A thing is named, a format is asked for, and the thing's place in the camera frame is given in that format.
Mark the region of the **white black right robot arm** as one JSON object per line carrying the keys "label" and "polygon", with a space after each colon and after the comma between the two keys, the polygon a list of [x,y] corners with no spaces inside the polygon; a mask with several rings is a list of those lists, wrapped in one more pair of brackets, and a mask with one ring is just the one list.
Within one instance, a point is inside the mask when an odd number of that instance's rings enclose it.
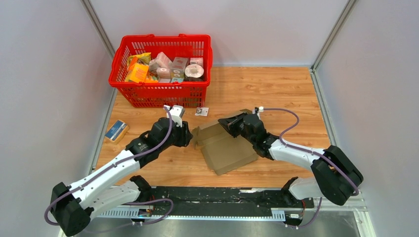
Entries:
{"label": "white black right robot arm", "polygon": [[363,175],[341,148],[334,145],[311,148],[286,141],[283,134],[267,132],[258,112],[244,112],[218,122],[234,138],[241,136],[250,142],[260,157],[289,162],[313,173],[312,178],[294,177],[283,186],[285,205],[293,207],[313,197],[343,206],[350,197],[359,194]]}

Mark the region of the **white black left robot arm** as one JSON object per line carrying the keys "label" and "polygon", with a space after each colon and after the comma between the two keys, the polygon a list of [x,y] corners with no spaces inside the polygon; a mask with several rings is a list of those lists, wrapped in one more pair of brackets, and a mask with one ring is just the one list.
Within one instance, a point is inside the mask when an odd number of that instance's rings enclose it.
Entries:
{"label": "white black left robot arm", "polygon": [[57,184],[44,212],[45,221],[59,226],[65,235],[74,236],[91,220],[119,205],[153,205],[159,201],[173,205],[168,198],[152,198],[150,185],[140,175],[132,176],[119,187],[113,185],[156,160],[167,148],[187,147],[192,137],[188,122],[160,118],[100,169],[68,186]]}

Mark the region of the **brown cardboard paper box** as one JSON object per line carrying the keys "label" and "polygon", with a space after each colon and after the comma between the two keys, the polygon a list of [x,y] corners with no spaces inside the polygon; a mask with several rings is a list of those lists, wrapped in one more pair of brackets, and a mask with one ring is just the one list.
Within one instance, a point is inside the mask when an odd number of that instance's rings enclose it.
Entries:
{"label": "brown cardboard paper box", "polygon": [[231,136],[217,119],[197,126],[192,135],[194,149],[200,149],[207,166],[218,176],[259,158],[251,143],[242,136]]}

